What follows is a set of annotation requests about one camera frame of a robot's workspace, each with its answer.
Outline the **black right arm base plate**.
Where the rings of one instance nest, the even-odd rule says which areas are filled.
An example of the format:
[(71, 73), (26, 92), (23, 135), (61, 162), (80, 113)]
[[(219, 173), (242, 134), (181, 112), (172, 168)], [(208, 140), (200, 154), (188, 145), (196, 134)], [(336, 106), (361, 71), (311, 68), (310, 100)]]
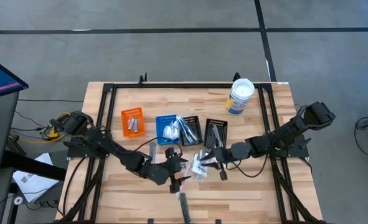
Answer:
[(307, 143), (311, 141), (310, 138), (305, 139), (303, 134), (295, 137), (294, 140), (289, 143), (279, 143), (275, 145), (269, 155), (272, 157), (285, 158), (285, 157), (301, 157), (305, 158), (309, 156)]

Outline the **black stand base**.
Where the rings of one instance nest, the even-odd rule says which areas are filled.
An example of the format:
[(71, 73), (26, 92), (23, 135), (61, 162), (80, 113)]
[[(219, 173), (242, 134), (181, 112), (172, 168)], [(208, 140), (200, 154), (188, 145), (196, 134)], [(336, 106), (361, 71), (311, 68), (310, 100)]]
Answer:
[(58, 181), (63, 181), (66, 176), (66, 170), (63, 168), (39, 162), (15, 152), (4, 151), (0, 157), (0, 224), (9, 194), (17, 193), (17, 187), (12, 185), (12, 175), (15, 171), (28, 172)]

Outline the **bagged black comb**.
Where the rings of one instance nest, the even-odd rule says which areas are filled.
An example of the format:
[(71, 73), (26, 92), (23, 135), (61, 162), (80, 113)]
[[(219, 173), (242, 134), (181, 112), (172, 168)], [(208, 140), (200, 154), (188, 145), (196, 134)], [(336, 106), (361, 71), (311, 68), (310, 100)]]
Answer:
[(219, 131), (217, 129), (217, 126), (215, 124), (212, 125), (212, 133), (215, 139), (215, 147), (221, 148), (223, 147), (223, 142), (220, 138)]
[(190, 224), (191, 223), (191, 216), (190, 216), (190, 212), (189, 212), (189, 207), (187, 204), (187, 197), (185, 193), (180, 193), (179, 194), (179, 201), (181, 204), (181, 210), (182, 210), (182, 216), (183, 216), (183, 220), (185, 224)]

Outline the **Lysol wipes canister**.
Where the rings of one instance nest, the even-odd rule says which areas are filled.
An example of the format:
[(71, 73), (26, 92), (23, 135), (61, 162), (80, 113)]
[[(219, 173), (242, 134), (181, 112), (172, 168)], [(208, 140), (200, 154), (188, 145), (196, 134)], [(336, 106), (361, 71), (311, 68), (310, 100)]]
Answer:
[(225, 108), (228, 113), (239, 115), (247, 107), (255, 92), (255, 85), (247, 78), (239, 78), (231, 86)]

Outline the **orange plastic basket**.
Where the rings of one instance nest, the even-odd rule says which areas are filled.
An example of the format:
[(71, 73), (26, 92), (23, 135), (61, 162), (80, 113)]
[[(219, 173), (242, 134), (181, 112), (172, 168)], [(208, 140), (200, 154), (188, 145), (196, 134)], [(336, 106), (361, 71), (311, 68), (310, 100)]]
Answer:
[[(128, 121), (131, 117), (137, 118), (139, 121), (139, 131), (136, 133), (134, 130), (128, 129)], [(142, 108), (133, 108), (129, 110), (123, 110), (121, 112), (121, 120), (123, 125), (123, 136), (127, 138), (133, 138), (142, 136), (145, 134), (144, 118)]]

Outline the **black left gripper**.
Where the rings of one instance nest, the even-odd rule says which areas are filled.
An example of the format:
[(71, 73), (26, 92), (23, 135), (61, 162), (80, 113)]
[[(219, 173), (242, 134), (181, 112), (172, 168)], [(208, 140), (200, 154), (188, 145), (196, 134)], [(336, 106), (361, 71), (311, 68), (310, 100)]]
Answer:
[(169, 191), (171, 194), (177, 193), (180, 191), (182, 183), (191, 178), (190, 176), (175, 178), (175, 173), (181, 171), (181, 163), (188, 162), (187, 159), (183, 159), (181, 154), (175, 152), (173, 147), (169, 147), (165, 150), (166, 156), (166, 168), (169, 171), (171, 184), (169, 186)]

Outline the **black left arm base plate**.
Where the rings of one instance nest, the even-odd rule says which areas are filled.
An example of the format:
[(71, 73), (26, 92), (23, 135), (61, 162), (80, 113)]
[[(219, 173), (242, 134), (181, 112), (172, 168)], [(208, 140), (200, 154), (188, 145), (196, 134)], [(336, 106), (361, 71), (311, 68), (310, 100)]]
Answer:
[(91, 149), (89, 146), (84, 145), (80, 141), (72, 139), (71, 141), (63, 142), (65, 146), (68, 147), (67, 157), (89, 157), (89, 158), (104, 158), (108, 157), (109, 153), (103, 151), (102, 149)]

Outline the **bagged white blue toothbrush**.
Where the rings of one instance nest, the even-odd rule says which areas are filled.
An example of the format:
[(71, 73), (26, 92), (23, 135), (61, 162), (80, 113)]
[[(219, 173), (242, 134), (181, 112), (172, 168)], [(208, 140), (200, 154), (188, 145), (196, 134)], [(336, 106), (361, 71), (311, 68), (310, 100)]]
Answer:
[(198, 137), (192, 132), (192, 129), (190, 127), (188, 127), (188, 125), (184, 125), (184, 134), (186, 136), (187, 141), (190, 144), (199, 142)]

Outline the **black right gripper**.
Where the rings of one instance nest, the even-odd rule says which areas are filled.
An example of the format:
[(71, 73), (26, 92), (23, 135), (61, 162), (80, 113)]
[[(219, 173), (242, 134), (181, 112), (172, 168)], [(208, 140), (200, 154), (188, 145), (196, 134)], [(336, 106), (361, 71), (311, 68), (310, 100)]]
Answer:
[(221, 180), (227, 180), (228, 177), (223, 164), (233, 162), (234, 158), (232, 156), (232, 153), (228, 149), (219, 147), (214, 149), (214, 153), (210, 152), (206, 154), (204, 157), (201, 157), (200, 160), (201, 161), (217, 160), (218, 163), (213, 162), (209, 164), (209, 167), (215, 168), (219, 171)]

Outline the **white paper sheet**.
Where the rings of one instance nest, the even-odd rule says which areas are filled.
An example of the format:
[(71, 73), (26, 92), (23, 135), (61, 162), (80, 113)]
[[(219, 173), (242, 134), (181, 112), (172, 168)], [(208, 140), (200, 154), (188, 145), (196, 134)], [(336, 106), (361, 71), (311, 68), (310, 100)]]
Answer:
[(23, 193), (26, 202), (34, 202), (59, 183), (58, 180), (23, 171), (15, 171), (12, 178)]

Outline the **bag of cotton swabs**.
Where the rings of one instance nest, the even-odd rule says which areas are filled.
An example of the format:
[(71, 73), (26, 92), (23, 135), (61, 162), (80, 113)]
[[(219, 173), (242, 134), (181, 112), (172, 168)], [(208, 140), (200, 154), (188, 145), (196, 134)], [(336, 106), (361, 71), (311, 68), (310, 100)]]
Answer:
[(208, 176), (208, 169), (207, 167), (203, 166), (202, 161), (200, 160), (201, 157), (204, 157), (206, 155), (206, 151), (204, 149), (201, 149), (199, 152), (196, 152), (192, 158), (192, 173), (195, 174), (201, 174), (203, 173), (204, 178)]

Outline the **blue plastic basket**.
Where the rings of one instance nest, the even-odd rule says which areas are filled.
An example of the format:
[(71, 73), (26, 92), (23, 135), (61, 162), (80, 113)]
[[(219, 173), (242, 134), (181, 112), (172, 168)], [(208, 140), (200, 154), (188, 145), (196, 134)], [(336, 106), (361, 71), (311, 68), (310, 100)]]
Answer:
[(159, 145), (168, 145), (180, 142), (180, 137), (174, 139), (173, 141), (168, 141), (167, 139), (163, 138), (163, 129), (165, 126), (170, 125), (173, 121), (176, 120), (175, 114), (164, 115), (164, 116), (157, 116), (155, 117), (156, 122), (156, 137), (157, 143)]

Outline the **black plastic basket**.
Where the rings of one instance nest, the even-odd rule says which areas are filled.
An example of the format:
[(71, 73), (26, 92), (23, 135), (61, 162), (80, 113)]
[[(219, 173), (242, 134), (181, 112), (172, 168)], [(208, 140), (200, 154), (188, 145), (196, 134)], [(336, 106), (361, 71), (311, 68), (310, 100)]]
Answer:
[(217, 120), (217, 119), (209, 119), (209, 118), (206, 119), (206, 124), (205, 124), (204, 146), (209, 149), (212, 149), (215, 147), (215, 139), (212, 133), (213, 124), (217, 126), (220, 138), (223, 142), (223, 147), (226, 147), (228, 122)]
[(199, 117), (198, 116), (188, 116), (188, 117), (184, 117), (182, 119), (187, 123), (188, 127), (190, 127), (192, 129), (192, 132), (199, 139), (199, 142), (196, 142), (196, 143), (193, 143), (193, 144), (190, 144), (190, 145), (186, 145), (186, 146), (193, 146), (193, 145), (198, 145), (198, 144), (203, 143)]

